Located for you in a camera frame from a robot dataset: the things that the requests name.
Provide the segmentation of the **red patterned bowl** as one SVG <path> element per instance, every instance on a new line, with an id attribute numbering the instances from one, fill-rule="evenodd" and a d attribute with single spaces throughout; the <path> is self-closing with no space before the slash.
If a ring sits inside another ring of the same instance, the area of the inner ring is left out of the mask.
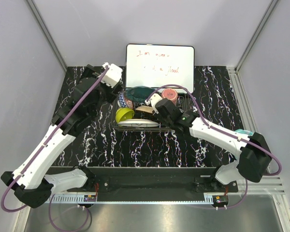
<path id="1" fill-rule="evenodd" d="M 125 97 L 124 92 L 118 95 L 117 104 L 119 108 L 134 108 L 133 102 Z"/>

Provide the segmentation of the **orange floral plate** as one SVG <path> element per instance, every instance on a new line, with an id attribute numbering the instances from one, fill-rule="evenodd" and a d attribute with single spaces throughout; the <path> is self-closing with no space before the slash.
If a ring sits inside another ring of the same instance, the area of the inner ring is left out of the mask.
<path id="1" fill-rule="evenodd" d="M 145 106 L 145 105 L 139 106 L 135 110 L 136 111 L 141 111 L 141 112 L 146 112 L 146 113 L 149 113 L 149 114 L 153 114 L 155 112 L 152 107 Z"/>

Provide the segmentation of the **yellow-green bowl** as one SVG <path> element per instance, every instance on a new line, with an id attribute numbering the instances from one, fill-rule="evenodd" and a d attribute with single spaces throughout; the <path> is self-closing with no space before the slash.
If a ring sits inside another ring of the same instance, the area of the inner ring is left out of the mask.
<path id="1" fill-rule="evenodd" d="M 133 119 L 135 115 L 135 111 L 130 108 L 119 108 L 116 111 L 116 123 L 119 123 L 121 121 L 125 121 L 128 119 Z"/>

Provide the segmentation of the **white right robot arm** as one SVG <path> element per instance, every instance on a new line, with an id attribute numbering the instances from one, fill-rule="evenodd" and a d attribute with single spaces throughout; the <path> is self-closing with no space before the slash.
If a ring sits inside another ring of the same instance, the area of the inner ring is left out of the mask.
<path id="1" fill-rule="evenodd" d="M 208 120 L 202 120 L 198 113 L 182 111 L 168 99 L 153 102 L 157 117 L 175 132 L 206 140 L 235 156 L 235 161 L 217 167 L 210 187 L 222 191 L 227 184 L 240 179 L 258 183 L 266 174 L 271 162 L 269 147 L 259 133 L 252 135 L 231 131 Z"/>

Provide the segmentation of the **white watermelon plate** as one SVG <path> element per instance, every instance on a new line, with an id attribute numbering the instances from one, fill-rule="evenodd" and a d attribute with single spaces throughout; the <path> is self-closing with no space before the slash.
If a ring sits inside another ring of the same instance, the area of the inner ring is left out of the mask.
<path id="1" fill-rule="evenodd" d="M 118 125 L 121 127 L 153 128 L 158 127 L 160 124 L 148 119 L 127 119 L 118 122 Z"/>

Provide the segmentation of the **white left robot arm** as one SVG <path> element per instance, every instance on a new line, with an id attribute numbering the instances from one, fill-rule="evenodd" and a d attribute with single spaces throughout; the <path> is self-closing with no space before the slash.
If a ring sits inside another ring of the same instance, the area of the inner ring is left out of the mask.
<path id="1" fill-rule="evenodd" d="M 4 200 L 9 190 L 25 206 L 37 208 L 54 194 L 96 187 L 89 168 L 78 166 L 60 174 L 47 174 L 54 161 L 98 117 L 105 103 L 113 103 L 123 89 L 123 70 L 115 64 L 87 65 L 67 103 L 52 118 L 49 129 L 30 156 L 13 172 L 5 171 L 1 180 L 7 186 L 0 205 L 10 212 Z"/>

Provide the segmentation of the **teal scalloped plate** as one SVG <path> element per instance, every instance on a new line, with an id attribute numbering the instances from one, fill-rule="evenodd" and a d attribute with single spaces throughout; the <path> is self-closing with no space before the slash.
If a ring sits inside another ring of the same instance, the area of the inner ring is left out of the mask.
<path id="1" fill-rule="evenodd" d="M 154 91 L 155 89 L 150 87 L 132 87 L 124 91 L 124 96 L 128 100 L 140 103 L 144 102 Z"/>

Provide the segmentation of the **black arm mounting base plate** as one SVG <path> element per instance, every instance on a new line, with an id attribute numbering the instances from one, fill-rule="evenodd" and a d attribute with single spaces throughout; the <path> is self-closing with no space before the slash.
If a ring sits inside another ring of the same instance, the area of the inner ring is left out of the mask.
<path id="1" fill-rule="evenodd" d="M 89 167 L 98 183 L 99 203 L 197 203 L 204 194 L 237 193 L 235 181 L 226 187 L 213 181 L 215 168 Z"/>

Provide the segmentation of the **pink mug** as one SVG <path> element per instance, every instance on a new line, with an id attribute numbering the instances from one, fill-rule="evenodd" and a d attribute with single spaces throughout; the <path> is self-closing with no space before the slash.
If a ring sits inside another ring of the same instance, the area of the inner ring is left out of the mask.
<path id="1" fill-rule="evenodd" d="M 173 88 L 166 88 L 161 93 L 162 98 L 170 100 L 174 105 L 177 104 L 178 93 Z"/>

